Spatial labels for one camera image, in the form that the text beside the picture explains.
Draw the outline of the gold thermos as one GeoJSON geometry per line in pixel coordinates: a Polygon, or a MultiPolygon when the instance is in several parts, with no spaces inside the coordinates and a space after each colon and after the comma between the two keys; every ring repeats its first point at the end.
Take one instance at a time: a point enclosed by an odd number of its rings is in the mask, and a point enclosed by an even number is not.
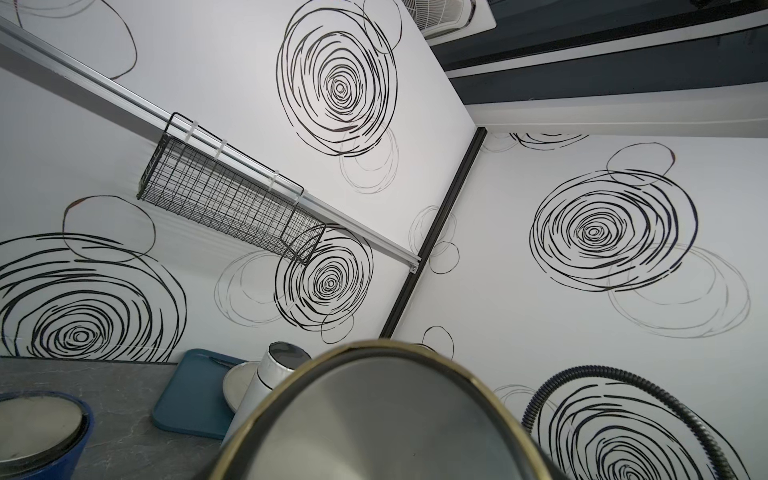
{"type": "Polygon", "coordinates": [[[203,479],[558,479],[495,393],[394,340],[342,345],[278,384],[203,479]]]}

